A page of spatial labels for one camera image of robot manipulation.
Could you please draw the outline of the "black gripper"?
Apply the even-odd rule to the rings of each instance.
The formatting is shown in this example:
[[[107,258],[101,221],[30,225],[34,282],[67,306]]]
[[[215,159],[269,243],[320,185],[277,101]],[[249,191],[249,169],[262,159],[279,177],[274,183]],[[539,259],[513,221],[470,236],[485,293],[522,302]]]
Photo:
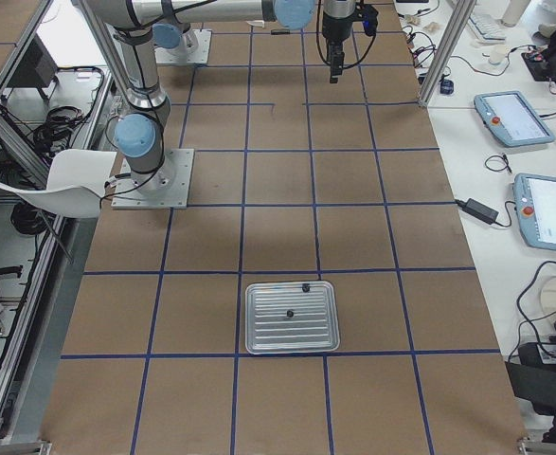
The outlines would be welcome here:
[[[338,83],[339,77],[343,74],[342,43],[350,37],[355,11],[355,0],[325,1],[322,13],[322,35],[328,42],[330,83]]]

